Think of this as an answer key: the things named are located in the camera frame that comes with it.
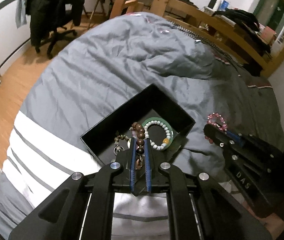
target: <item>black jacket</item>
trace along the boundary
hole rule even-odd
[[[66,14],[66,4],[72,5],[70,14]],[[79,26],[83,5],[84,0],[27,0],[26,14],[31,15],[31,44],[39,47],[41,39],[50,31],[70,20],[73,20],[75,26]]]

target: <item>bead bracelet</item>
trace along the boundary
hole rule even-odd
[[[114,142],[115,142],[115,147],[114,147],[114,154],[117,156],[117,154],[121,151],[124,151],[124,148],[122,146],[119,145],[119,141],[121,140],[126,140],[128,141],[130,138],[126,135],[119,135],[117,137],[114,138]]]
[[[173,141],[173,129],[171,128],[170,124],[162,118],[159,117],[151,117],[143,122],[143,127],[145,130],[145,137],[149,138],[148,129],[152,125],[158,125],[162,127],[166,133],[166,138],[163,139],[162,144],[156,145],[151,139],[149,140],[153,149],[157,151],[162,151],[167,149]]]
[[[222,125],[216,123],[216,122],[214,121],[214,119],[215,119],[215,120],[216,120],[216,119],[220,119]],[[224,131],[225,133],[226,133],[226,131],[227,131],[227,130],[226,130],[226,129],[227,129],[227,124],[226,124],[226,122],[224,121],[224,118],[223,118],[220,114],[218,114],[218,113],[213,113],[213,114],[208,115],[208,116],[207,116],[207,124],[211,124],[211,125],[217,127],[220,131]]]
[[[143,126],[137,122],[134,122],[132,124],[132,127],[130,130],[134,130],[137,132],[137,150],[136,153],[138,155],[143,155],[144,154],[144,138],[145,138],[145,130]]]

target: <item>metal ring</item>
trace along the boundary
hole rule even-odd
[[[120,148],[121,148],[121,150],[122,150],[122,151],[124,151],[124,148],[123,148],[122,146],[120,146],[120,145],[115,146],[115,147],[114,147],[114,150],[113,150],[113,151],[114,151],[115,156],[117,156],[117,155],[118,155],[118,151],[116,151],[116,148],[117,148],[117,147],[120,147]]]

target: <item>gray bedsheet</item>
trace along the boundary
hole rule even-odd
[[[64,141],[87,151],[80,136],[151,83],[194,118],[188,142],[175,160],[184,172],[205,171],[228,181],[222,150],[204,138],[207,115],[219,112],[229,129],[252,133],[284,149],[284,135],[272,88],[217,51],[149,13],[107,21],[70,43],[32,87],[21,111]],[[23,198],[0,183],[0,232],[21,221]],[[4,204],[7,201],[15,205]],[[1,206],[6,206],[6,215]],[[7,220],[13,223],[7,226]]]

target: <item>black box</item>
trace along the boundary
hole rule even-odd
[[[132,123],[142,124],[150,117],[165,119],[173,129],[173,142],[163,151],[166,161],[169,162],[186,143],[186,136],[195,121],[154,84],[149,85],[93,126],[81,136],[81,140],[98,162],[105,165],[115,160],[114,138],[120,134],[132,137],[130,131]],[[148,131],[150,139],[157,145],[161,145],[165,138],[164,130],[154,125]],[[120,145],[128,149],[125,140],[120,140]]]

